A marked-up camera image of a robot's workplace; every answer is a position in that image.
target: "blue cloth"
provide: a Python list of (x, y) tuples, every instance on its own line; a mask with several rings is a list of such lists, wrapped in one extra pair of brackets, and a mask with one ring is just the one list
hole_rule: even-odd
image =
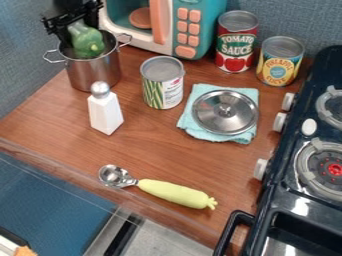
[(240, 144), (249, 144), (256, 135), (256, 126), (252, 127), (245, 133), (228, 136), (208, 132), (201, 128), (192, 118), (191, 108), (194, 101), (201, 95), (215, 90), (231, 90), (242, 93), (251, 98), (256, 103), (256, 105), (258, 105), (259, 91), (257, 89), (228, 88), (210, 84), (194, 84), (184, 113), (177, 123), (177, 127), (185, 130), (189, 135), (201, 140), (208, 140), (212, 142), (235, 141)]

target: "salt shaker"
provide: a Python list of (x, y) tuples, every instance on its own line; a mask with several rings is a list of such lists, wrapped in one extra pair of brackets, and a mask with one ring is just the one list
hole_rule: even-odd
[(118, 97), (110, 91), (109, 85), (102, 81), (92, 84), (91, 94), (88, 97), (90, 125), (111, 135), (124, 121)]

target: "grey wall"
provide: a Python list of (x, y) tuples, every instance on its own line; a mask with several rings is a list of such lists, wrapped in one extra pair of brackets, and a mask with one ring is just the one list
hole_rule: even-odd
[(342, 44), (342, 0), (229, 0), (229, 8), (256, 14), (259, 42), (274, 35), (292, 36), (314, 56), (320, 49)]
[(1, 0), (0, 119), (62, 69), (42, 59), (57, 45), (39, 21), (49, 5), (47, 0)]
[[(56, 37), (48, 36), (39, 21), (50, 1), (1, 0), (0, 118), (62, 69), (41, 58), (57, 45)], [(305, 44), (309, 56), (325, 46), (342, 44), (342, 0), (229, 0), (229, 6), (259, 17), (259, 41), (293, 36)]]

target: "pineapple can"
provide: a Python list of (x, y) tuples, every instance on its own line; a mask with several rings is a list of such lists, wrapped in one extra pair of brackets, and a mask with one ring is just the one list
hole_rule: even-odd
[(216, 65), (228, 73), (250, 68), (258, 32), (257, 17), (247, 11), (229, 11), (218, 19)]
[(298, 40), (274, 36), (262, 43), (257, 77), (270, 86), (286, 86), (297, 77), (305, 48)]
[(155, 109), (170, 109), (183, 99), (183, 64), (173, 57), (159, 56), (140, 67), (144, 102)]

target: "stove knob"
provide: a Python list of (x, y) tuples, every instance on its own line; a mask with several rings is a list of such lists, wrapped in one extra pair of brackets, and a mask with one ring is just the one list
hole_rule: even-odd
[(286, 93), (283, 99), (283, 103), (281, 105), (281, 109), (285, 111), (289, 111), (293, 105), (295, 96), (296, 95), (294, 93), (290, 93), (290, 92)]
[(283, 127), (285, 125), (287, 114), (285, 113), (278, 113), (276, 116), (276, 119), (273, 123), (273, 131), (281, 132), (283, 130)]
[(253, 177), (257, 180), (262, 180), (262, 178), (265, 175), (266, 167), (267, 167), (268, 161), (262, 158), (259, 158), (255, 167), (254, 167), (254, 174)]
[(312, 118), (308, 118), (302, 124), (302, 133), (305, 136), (313, 135), (317, 130), (317, 123)]

